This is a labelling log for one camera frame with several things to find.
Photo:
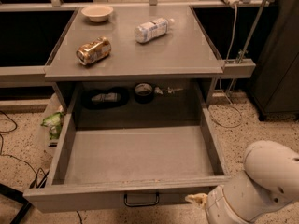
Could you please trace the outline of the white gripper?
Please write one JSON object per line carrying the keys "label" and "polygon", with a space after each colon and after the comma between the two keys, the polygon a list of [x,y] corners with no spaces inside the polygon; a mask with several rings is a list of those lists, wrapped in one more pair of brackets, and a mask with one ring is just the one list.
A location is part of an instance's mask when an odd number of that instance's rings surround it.
{"label": "white gripper", "polygon": [[206,208],[209,224],[249,224],[230,207],[224,196],[223,188],[223,185],[218,185],[208,195],[205,193],[189,194],[185,197],[185,201]]}

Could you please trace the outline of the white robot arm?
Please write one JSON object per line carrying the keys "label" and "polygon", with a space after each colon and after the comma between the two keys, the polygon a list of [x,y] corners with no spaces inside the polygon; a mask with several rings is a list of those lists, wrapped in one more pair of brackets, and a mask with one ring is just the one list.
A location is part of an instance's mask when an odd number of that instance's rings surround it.
{"label": "white robot arm", "polygon": [[185,197],[206,211],[209,224],[254,224],[266,213],[299,201],[299,154],[274,141],[256,141],[244,169],[208,194]]}

